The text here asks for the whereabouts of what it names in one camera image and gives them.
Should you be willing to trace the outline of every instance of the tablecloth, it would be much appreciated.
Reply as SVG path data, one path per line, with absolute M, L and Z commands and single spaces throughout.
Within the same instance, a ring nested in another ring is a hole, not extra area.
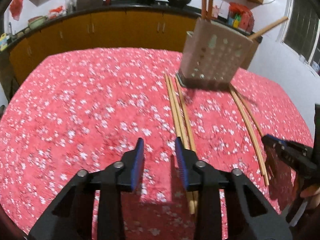
M 174 166 L 175 131 L 163 76 L 174 75 L 181 57 L 151 49 L 89 49 L 48 57 L 29 75 L 0 122 L 0 203 L 21 229 L 29 232 L 79 169 L 104 169 L 142 137 L 141 189 L 122 196 L 127 238 L 193 238 Z M 308 127 L 278 84 L 242 69 L 232 84 L 264 133 L 312 146 Z M 240 168 L 280 212 L 292 200 L 294 172 L 276 160 L 280 172 L 266 188 L 231 95 L 183 93 L 198 158 L 224 171 Z M 225 238 L 223 193 L 220 198 Z

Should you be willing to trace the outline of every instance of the metal screw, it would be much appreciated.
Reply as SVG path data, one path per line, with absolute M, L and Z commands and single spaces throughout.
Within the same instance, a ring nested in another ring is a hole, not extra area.
M 196 162 L 196 166 L 199 168 L 203 168 L 206 165 L 206 163 L 204 161 L 197 161 Z
M 233 169 L 233 170 L 232 170 L 232 173 L 233 173 L 234 175 L 236 175 L 236 176 L 239 176 L 239 175 L 242 174 L 242 171 L 241 171 L 240 169 Z
M 86 171 L 86 170 L 79 170 L 78 172 L 77 172 L 77 175 L 79 176 L 79 177 L 84 177 L 85 175 L 87 175 L 88 174 L 88 172 Z
M 117 169 L 122 168 L 123 165 L 124 165 L 123 162 L 115 162 L 115 163 L 113 164 L 113 166 L 114 166 L 115 168 L 117 168 Z

